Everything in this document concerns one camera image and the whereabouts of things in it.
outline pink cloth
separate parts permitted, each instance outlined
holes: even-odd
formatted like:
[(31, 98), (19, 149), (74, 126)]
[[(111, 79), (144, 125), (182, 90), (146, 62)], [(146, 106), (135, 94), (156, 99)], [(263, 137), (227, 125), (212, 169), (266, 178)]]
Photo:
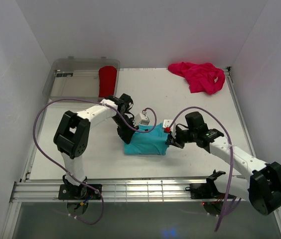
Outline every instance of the pink cloth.
[(209, 95), (221, 90), (225, 83), (225, 73), (211, 63), (175, 63), (168, 70), (178, 76), (184, 77), (189, 83), (191, 93), (206, 92)]

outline plastic bin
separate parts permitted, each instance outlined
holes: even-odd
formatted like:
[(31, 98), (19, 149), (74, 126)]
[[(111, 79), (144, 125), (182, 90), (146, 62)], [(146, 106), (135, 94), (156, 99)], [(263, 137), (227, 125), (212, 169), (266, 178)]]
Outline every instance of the plastic bin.
[(116, 94), (120, 62), (114, 59), (58, 59), (53, 62), (43, 95), (52, 99), (81, 98), (100, 101), (99, 97), (99, 70), (104, 66), (113, 66), (117, 69)]

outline white wall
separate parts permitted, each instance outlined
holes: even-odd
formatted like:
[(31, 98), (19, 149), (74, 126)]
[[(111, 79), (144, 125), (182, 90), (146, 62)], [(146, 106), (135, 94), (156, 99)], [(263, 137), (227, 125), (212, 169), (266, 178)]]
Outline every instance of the white wall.
[(256, 154), (281, 163), (281, 0), (269, 0), (233, 65)]
[(50, 63), (67, 56), (231, 66), (267, 0), (16, 0)]
[(49, 67), (15, 0), (0, 0), (0, 234)]

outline red cloth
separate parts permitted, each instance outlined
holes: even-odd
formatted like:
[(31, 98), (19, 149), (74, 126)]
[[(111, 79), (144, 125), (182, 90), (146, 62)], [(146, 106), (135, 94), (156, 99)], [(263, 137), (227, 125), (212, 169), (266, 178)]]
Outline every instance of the red cloth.
[(111, 96), (115, 91), (117, 69), (114, 66), (104, 66), (99, 70), (99, 97)]
[(222, 89), (225, 83), (225, 73), (211, 63), (175, 63), (168, 70), (178, 76), (184, 77), (189, 83), (191, 93), (206, 92), (209, 95)]

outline teal cloth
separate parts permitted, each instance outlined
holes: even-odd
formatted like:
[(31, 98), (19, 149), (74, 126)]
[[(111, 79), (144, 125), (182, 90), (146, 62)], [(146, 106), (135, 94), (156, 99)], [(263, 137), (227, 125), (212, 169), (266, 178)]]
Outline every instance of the teal cloth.
[[(152, 126), (139, 125), (142, 131), (151, 129)], [(124, 143), (125, 154), (158, 154), (166, 155), (166, 145), (168, 134), (164, 132), (162, 123), (156, 125), (155, 129), (149, 133), (135, 132), (129, 144)]]

